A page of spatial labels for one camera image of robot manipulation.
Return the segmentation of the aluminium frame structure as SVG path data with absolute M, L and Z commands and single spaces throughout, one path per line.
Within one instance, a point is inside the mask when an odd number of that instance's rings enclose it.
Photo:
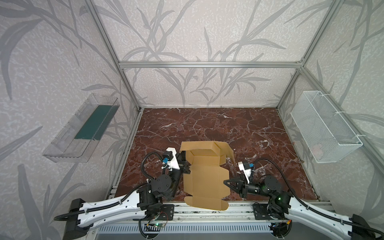
M 359 141 L 359 144 L 354 146 L 355 149 L 361 148 L 364 154 L 370 159 L 372 164 L 379 170 L 384 170 L 384 156 L 380 151 L 374 146 L 373 142 L 368 138 L 368 134 L 364 133 L 363 130 L 357 126 L 357 124 L 352 120 L 352 115 L 347 114 L 342 109 L 341 105 L 337 103 L 332 97 L 331 93 L 327 91 L 324 86 L 313 76 L 313 74 L 307 69 L 306 65 L 313 55 L 315 48 L 320 43 L 321 39 L 324 37 L 325 32 L 328 27 L 335 20 L 335 17 L 339 14 L 340 9 L 343 5 L 358 6 L 359 1 L 331 1 L 329 5 L 329 10 L 325 15 L 325 18 L 322 20 L 317 32 L 315 33 L 314 38 L 312 39 L 309 48 L 306 50 L 303 58 L 298 62 L 260 62 L 259 60 L 255 61 L 246 61 L 246 62 L 228 62 L 228 61 L 119 61 L 117 55 L 112 47 L 111 41 L 108 37 L 108 34 L 103 27 L 100 11 L 97 9 L 93 1 L 85 2 L 85 10 L 91 14 L 93 22 L 96 24 L 96 27 L 101 34 L 102 40 L 109 51 L 109 54 L 112 57 L 113 65 L 117 68 L 118 74 L 123 79 L 126 88 L 128 89 L 129 94 L 137 102 L 137 98 L 133 92 L 132 86 L 129 84 L 126 76 L 124 74 L 124 69 L 139 68 L 139 69 L 295 69 L 294 75 L 291 77 L 289 84 L 283 92 L 282 97 L 280 98 L 277 109 L 282 107 L 283 102 L 288 98 L 288 94 L 293 90 L 294 85 L 297 83 L 299 76 L 306 78 L 309 85 L 312 86 L 313 90 L 305 91 L 303 94 L 306 96 L 307 101 L 312 103 L 316 96 L 320 96 L 323 101 L 328 102 L 329 106 L 334 109 L 333 114 L 339 116 L 345 121 L 345 124 L 350 128 L 354 138 Z

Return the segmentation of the small green lit circuit board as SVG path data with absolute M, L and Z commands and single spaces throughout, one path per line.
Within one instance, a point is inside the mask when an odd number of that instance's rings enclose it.
M 159 232 L 161 229 L 165 228 L 167 223 L 161 223 L 161 222 L 156 222 L 156 223 L 147 223 L 145 225 L 146 231 L 149 232 Z

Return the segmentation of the clear acrylic wall tray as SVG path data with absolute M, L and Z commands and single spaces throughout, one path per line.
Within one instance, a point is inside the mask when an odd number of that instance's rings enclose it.
M 43 156 L 54 163 L 87 163 L 119 107 L 117 97 L 90 94 Z

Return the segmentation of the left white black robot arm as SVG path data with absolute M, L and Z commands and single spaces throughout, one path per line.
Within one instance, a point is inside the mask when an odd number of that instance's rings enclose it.
M 157 178 L 145 171 L 144 164 L 150 156 L 162 161 L 162 174 Z M 83 199 L 73 200 L 67 214 L 54 218 L 55 221 L 66 223 L 63 238 L 79 239 L 89 230 L 122 220 L 172 220 L 174 206 L 165 205 L 163 201 L 175 198 L 182 176 L 191 172 L 186 152 L 178 153 L 174 148 L 168 148 L 162 155 L 151 152 L 143 159 L 141 171 L 147 180 L 124 196 L 94 203 L 87 203 Z

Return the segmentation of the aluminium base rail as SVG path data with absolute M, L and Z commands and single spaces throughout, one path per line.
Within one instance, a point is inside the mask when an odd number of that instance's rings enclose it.
M 255 202 L 260 204 L 266 204 L 266 202 Z M 168 221 L 180 222 L 187 220 L 256 220 L 251 202 L 233 202 L 229 204 L 227 210 L 217 211 L 208 210 L 188 206 L 186 203 L 174 202 L 166 203 L 165 205 L 174 205 L 173 219 Z M 85 228 L 88 226 L 98 228 L 102 225 L 117 223 L 121 221 L 138 221 L 145 218 L 145 212 L 137 208 L 137 206 L 131 205 L 118 205 L 116 207 L 96 211 L 85 215 L 78 216 L 80 225 Z M 281 221 L 281 220 L 256 220 L 256 221 Z

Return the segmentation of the brown cardboard box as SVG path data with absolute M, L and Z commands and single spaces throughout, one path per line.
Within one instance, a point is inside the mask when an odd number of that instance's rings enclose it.
M 182 142 L 180 152 L 186 153 L 190 174 L 184 174 L 184 202 L 191 207 L 225 211 L 229 203 L 224 200 L 231 190 L 224 184 L 230 179 L 229 170 L 222 167 L 234 152 L 226 142 Z

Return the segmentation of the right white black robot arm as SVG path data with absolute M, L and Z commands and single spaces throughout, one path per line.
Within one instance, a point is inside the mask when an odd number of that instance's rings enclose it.
M 376 230 L 364 220 L 338 215 L 283 191 L 275 177 L 267 176 L 260 183 L 248 182 L 245 177 L 225 180 L 224 185 L 238 193 L 242 198 L 247 195 L 268 197 L 264 215 L 278 220 L 291 220 L 312 228 L 334 240 L 382 240 L 384 233 Z

